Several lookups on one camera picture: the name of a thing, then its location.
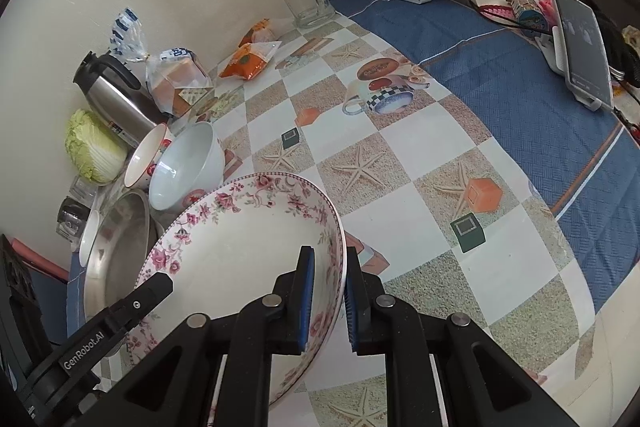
metal basin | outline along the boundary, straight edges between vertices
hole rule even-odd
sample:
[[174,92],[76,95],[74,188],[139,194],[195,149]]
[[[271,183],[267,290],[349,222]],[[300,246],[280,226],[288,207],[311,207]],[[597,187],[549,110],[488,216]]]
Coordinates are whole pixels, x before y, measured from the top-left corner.
[[100,224],[84,280],[86,320],[133,290],[147,253],[158,240],[141,190],[132,190],[111,207]]

floral plate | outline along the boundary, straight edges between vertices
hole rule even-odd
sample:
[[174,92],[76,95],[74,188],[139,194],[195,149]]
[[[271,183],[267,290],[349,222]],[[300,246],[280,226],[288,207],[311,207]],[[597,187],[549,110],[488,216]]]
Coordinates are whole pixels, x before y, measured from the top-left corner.
[[238,178],[192,204],[158,240],[136,286],[168,273],[174,291],[128,334],[138,363],[188,315],[239,312],[270,293],[276,277],[296,269],[300,247],[315,250],[316,273],[308,343],[300,357],[275,355],[270,404],[309,369],[340,311],[347,273],[342,224],[311,182],[285,172]]

white bowl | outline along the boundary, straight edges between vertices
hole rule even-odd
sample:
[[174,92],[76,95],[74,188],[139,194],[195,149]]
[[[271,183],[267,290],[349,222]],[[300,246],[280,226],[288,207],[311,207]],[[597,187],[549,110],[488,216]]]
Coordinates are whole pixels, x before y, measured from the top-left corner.
[[149,185],[149,203],[178,213],[222,185],[225,153],[209,122],[182,131],[162,154]]
[[130,331],[138,363],[188,315],[238,313],[296,269],[300,247],[315,251],[308,342],[300,357],[273,357],[270,403],[295,388],[318,359],[340,312],[346,244],[338,212],[314,184],[288,172],[238,178],[190,206],[146,258],[136,285],[169,274],[174,291]]
[[80,240],[80,266],[83,268],[89,261],[89,254],[91,253],[91,247],[94,245],[95,235],[98,233],[98,227],[100,226],[100,214],[97,210],[92,210],[89,213],[89,218],[86,220],[84,226],[84,232],[82,232],[82,239]]
[[148,188],[160,156],[174,139],[174,134],[165,123],[160,123],[149,131],[131,155],[124,173],[124,186],[141,190]]

screw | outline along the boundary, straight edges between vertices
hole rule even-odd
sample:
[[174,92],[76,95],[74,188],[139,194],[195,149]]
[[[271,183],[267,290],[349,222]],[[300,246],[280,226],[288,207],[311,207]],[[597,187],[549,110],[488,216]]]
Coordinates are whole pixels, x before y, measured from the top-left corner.
[[190,328],[201,328],[207,323],[207,315],[194,313],[187,319],[187,326]]
[[276,295],[275,293],[270,293],[269,295],[265,295],[262,298],[262,304],[267,306],[267,308],[275,308],[277,306],[280,306],[281,302],[282,297]]
[[391,306],[396,304],[396,298],[393,295],[378,295],[376,297],[376,304],[381,308],[391,308]]
[[451,322],[453,322],[456,326],[464,328],[465,326],[471,324],[471,319],[466,313],[456,312],[451,315]]

thermos handle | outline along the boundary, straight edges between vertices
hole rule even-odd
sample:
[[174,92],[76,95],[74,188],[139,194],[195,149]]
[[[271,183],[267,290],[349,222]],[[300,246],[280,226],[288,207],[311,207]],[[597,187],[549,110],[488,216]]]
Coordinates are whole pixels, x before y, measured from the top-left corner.
[[127,70],[127,67],[113,55],[101,55],[100,57],[96,58],[96,62],[99,64],[103,64],[118,73],[118,76],[122,79],[122,81],[131,89],[139,90],[142,87],[142,84],[140,84],[140,81],[136,78],[136,76],[131,73],[131,71]]

